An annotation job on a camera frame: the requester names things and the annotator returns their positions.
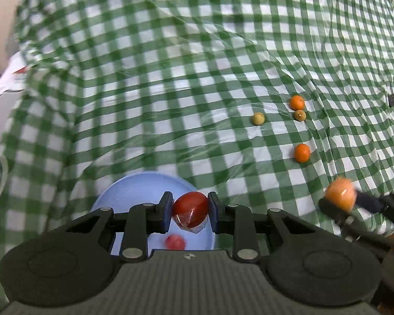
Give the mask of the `small brown-green fruit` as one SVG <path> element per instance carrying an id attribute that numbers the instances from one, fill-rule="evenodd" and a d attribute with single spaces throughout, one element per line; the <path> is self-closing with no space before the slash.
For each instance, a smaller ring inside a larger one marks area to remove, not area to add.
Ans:
<path id="1" fill-rule="evenodd" d="M 295 120 L 299 121 L 299 122 L 303 122 L 306 120 L 306 113 L 303 109 L 298 109 L 295 110 L 294 114 L 293 114 Z"/>

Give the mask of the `small orange kumquat upper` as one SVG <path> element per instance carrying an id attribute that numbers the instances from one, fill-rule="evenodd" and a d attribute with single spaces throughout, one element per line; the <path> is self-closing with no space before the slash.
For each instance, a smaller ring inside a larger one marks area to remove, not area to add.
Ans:
<path id="1" fill-rule="evenodd" d="M 300 95 L 293 95 L 289 100 L 289 107 L 292 110 L 303 110 L 305 109 L 305 100 Z"/>

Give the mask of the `small dark tag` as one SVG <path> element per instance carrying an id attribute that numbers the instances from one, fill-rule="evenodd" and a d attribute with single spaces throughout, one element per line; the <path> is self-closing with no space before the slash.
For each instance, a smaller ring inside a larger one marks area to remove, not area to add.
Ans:
<path id="1" fill-rule="evenodd" d="M 388 102 L 390 107 L 394 107 L 394 94 L 388 95 Z"/>

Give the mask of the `small orange tangerine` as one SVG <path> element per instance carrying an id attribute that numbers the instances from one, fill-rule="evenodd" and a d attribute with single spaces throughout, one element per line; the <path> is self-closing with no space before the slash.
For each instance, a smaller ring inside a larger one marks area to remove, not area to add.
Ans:
<path id="1" fill-rule="evenodd" d="M 294 150 L 294 159 L 298 163 L 305 163 L 309 161 L 311 155 L 311 151 L 308 145 L 306 144 L 298 144 Z"/>

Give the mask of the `green white checkered cloth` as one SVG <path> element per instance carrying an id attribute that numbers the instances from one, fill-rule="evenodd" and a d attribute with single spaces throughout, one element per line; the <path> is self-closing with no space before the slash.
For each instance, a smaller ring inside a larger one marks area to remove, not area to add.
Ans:
<path id="1" fill-rule="evenodd" d="M 19 0 L 15 37 L 0 260 L 139 171 L 332 232 L 317 202 L 338 176 L 394 191 L 393 0 Z"/>

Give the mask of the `small yellow-green fruit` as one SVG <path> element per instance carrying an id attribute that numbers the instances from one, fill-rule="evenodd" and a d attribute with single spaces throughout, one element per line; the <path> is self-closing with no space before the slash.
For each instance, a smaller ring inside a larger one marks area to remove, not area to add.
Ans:
<path id="1" fill-rule="evenodd" d="M 260 126 L 265 123 L 265 115 L 262 112 L 256 112 L 251 117 L 251 122 L 256 126 Z"/>

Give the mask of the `small red fruit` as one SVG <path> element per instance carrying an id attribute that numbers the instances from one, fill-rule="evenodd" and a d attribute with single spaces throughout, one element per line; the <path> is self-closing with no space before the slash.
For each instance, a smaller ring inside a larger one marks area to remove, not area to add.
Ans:
<path id="1" fill-rule="evenodd" d="M 181 235 L 171 234 L 165 238 L 164 247 L 167 250 L 185 250 L 186 241 Z"/>

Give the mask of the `white printed pillow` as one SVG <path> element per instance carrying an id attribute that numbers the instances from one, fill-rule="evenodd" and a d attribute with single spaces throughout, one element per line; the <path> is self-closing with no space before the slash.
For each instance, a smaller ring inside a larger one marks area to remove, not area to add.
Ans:
<path id="1" fill-rule="evenodd" d="M 25 89 L 28 67 L 20 51 L 10 57 L 8 67 L 0 77 L 0 96 L 6 92 L 21 92 Z"/>

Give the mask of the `red tomato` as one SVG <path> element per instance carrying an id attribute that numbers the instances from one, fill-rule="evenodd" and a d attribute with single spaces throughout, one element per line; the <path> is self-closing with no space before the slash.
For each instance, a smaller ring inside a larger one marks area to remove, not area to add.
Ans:
<path id="1" fill-rule="evenodd" d="M 199 233 L 206 226 L 208 198 L 198 191 L 183 194 L 172 206 L 172 218 L 181 230 Z"/>

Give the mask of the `orange fruit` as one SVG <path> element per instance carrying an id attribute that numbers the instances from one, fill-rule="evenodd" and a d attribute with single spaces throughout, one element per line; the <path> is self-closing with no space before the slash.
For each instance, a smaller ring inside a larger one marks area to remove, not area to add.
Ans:
<path id="1" fill-rule="evenodd" d="M 338 177 L 329 184 L 324 197 L 338 208 L 349 213 L 356 203 L 357 191 L 348 178 Z"/>

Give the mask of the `light blue plate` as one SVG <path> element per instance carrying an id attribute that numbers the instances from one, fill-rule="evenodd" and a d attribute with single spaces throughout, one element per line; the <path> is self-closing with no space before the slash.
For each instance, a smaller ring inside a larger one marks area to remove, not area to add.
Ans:
<path id="1" fill-rule="evenodd" d="M 125 213 L 135 205 L 142 203 L 157 204 L 164 192 L 169 191 L 174 199 L 181 197 L 196 187 L 186 180 L 154 171 L 145 171 L 125 176 L 114 182 L 95 201 L 91 210 L 112 208 L 115 213 Z M 209 222 L 198 233 L 181 230 L 171 221 L 166 234 L 154 233 L 148 237 L 148 253 L 163 250 L 165 239 L 170 235 L 180 235 L 186 243 L 186 250 L 212 250 L 215 247 L 216 235 L 212 232 Z"/>

